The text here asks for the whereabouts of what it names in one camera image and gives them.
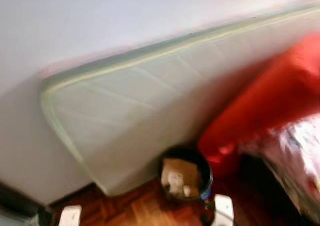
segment red cushion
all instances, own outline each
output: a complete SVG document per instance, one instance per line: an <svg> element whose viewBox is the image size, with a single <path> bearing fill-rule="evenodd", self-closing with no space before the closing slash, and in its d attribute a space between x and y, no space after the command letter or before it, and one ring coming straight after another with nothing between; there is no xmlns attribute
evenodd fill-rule
<svg viewBox="0 0 320 226"><path fill-rule="evenodd" d="M285 52L204 132L199 148L208 157L219 148L263 134L267 129L320 112L320 34L307 36Z"/></svg>

